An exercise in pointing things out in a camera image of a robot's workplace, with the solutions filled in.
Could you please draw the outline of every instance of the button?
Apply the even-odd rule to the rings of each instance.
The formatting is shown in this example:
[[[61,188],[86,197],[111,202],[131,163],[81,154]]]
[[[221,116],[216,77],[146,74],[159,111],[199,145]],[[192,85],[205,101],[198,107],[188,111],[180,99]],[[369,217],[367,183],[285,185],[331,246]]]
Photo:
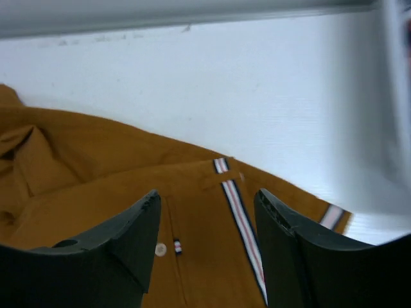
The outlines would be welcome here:
[[[167,252],[167,246],[163,243],[158,243],[155,247],[155,255],[158,257],[164,257]]]

